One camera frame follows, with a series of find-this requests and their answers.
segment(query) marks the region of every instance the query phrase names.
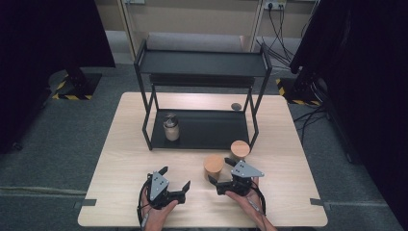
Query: power outlet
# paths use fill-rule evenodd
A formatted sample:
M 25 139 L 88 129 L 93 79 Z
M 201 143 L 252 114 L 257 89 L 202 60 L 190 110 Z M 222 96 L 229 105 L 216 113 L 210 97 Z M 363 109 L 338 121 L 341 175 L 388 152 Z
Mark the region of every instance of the power outlet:
M 286 0 L 266 0 L 264 5 L 266 10 L 269 10 L 269 4 L 272 4 L 273 11 L 281 11 L 285 10 Z

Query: wooden table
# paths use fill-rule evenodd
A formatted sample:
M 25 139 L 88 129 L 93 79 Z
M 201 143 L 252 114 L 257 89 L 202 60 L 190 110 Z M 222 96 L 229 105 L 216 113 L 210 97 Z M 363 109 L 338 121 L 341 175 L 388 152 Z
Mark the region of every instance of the wooden table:
M 159 93 L 161 108 L 231 110 L 242 103 L 242 94 Z M 191 180 L 186 203 L 169 215 L 166 227 L 255 227 L 238 204 L 204 179 L 203 161 L 211 154 L 230 156 L 227 150 L 158 149 L 149 151 L 141 132 L 145 115 L 139 92 L 126 92 L 103 147 L 86 200 L 78 217 L 82 226 L 139 227 L 137 206 L 147 173 L 168 166 L 169 191 L 180 191 Z M 150 115 L 152 129 L 155 114 Z M 259 136 L 246 162 L 265 174 L 260 189 L 267 202 L 267 217 L 276 226 L 324 226 L 327 216 L 315 181 L 293 125 L 287 102 L 281 96 L 264 95 L 258 115 Z M 252 121 L 248 120 L 251 133 Z M 220 180 L 230 180 L 232 168 L 224 165 Z

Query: gray carpet floor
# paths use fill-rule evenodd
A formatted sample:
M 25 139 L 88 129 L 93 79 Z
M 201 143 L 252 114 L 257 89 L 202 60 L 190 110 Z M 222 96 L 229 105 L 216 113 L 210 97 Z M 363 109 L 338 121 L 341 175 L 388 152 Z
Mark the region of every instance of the gray carpet floor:
M 139 87 L 130 64 L 84 70 L 103 75 L 93 98 L 50 98 L 20 141 L 23 149 L 0 156 L 0 230 L 116 230 L 84 228 L 77 217 L 120 96 Z M 52 90 L 63 77 L 64 72 L 51 76 Z M 278 94 L 275 79 L 282 77 L 295 76 L 274 70 L 266 94 Z M 289 108 L 293 118 L 314 110 Z M 306 128 L 304 151 L 328 216 L 328 224 L 318 230 L 402 230 L 364 166 L 347 161 L 330 120 Z

